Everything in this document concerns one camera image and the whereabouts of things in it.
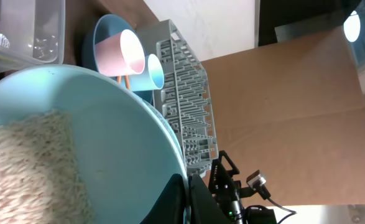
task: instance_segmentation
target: blue cup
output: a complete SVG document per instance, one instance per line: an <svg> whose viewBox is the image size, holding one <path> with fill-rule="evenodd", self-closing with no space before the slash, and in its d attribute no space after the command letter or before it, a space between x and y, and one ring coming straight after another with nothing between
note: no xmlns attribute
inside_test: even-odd
<svg viewBox="0 0 365 224"><path fill-rule="evenodd" d="M156 55L150 54L145 57L146 67L139 75L129 75L131 91L161 90L164 86L164 72L162 64ZM126 86L125 80L121 79L121 85Z"/></svg>

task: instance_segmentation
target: clear plastic container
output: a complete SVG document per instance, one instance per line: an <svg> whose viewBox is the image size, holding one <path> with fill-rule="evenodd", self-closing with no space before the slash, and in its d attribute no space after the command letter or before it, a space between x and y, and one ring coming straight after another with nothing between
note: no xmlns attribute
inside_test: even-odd
<svg viewBox="0 0 365 224"><path fill-rule="evenodd" d="M62 63L65 0L0 0L0 72Z"/></svg>

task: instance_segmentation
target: cup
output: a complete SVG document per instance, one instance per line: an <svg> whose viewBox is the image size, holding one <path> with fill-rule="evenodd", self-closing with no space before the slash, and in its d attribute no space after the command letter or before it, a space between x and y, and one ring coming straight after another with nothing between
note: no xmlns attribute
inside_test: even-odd
<svg viewBox="0 0 365 224"><path fill-rule="evenodd" d="M141 74L145 69L144 49L128 29L97 43L95 56L98 71L107 77Z"/></svg>
<svg viewBox="0 0 365 224"><path fill-rule="evenodd" d="M131 91L161 90L164 86L164 72L162 64L156 55L145 57L146 67L142 74L128 76Z"/></svg>

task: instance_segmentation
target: cable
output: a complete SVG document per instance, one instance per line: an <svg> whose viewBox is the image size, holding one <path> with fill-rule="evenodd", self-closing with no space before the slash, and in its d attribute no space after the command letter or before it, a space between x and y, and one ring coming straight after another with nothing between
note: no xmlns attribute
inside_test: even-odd
<svg viewBox="0 0 365 224"><path fill-rule="evenodd" d="M270 203L273 203L276 207L278 207L278 208L280 208L280 209L282 209L282 210L285 210L286 212L290 212L290 213L297 214L297 212L296 212L296 211L293 211L293 210L290 210L290 209L284 208L284 207L282 207L281 205L279 205L278 203L274 202L274 201L273 201L272 199L270 199L270 198L268 198L268 201L269 201Z"/></svg>
<svg viewBox="0 0 365 224"><path fill-rule="evenodd" d="M296 211L293 211L293 210L290 210L290 209L287 209L287 208L284 208L284 207L282 207L281 205L279 205L278 203L276 203L276 202L274 202L272 199L270 199L270 198L267 198L268 199L268 201L270 202L270 203L272 203L272 204L274 204L276 207L278 207L278 208L280 208L280 209L282 209L282 210L284 210L284 211L286 211L286 212L290 212L290 214L288 214L288 215L286 215L284 218L282 218L277 224L281 224L284 220L286 220L286 218L288 218L288 217L290 217L290 216L292 216L292 215L295 215L295 214L297 214L297 212Z"/></svg>
<svg viewBox="0 0 365 224"><path fill-rule="evenodd" d="M284 221L286 218L288 218L288 217L290 217L290 216L292 216L292 215L295 215L296 213L290 213L290 214L288 214L288 215L286 215L285 217L283 217L277 224L281 224L282 223L282 221Z"/></svg>

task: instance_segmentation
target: plastic container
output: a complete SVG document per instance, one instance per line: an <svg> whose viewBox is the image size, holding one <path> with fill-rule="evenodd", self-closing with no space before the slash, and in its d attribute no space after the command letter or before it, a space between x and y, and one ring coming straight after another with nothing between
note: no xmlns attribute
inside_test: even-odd
<svg viewBox="0 0 365 224"><path fill-rule="evenodd" d="M95 224L140 223L173 174L183 177L188 194L171 127L116 81L71 65L28 68L0 81L0 124L52 108L72 115L78 171Z"/></svg>
<svg viewBox="0 0 365 224"><path fill-rule="evenodd" d="M65 39L65 0L1 0L0 72L45 63L62 63Z"/></svg>

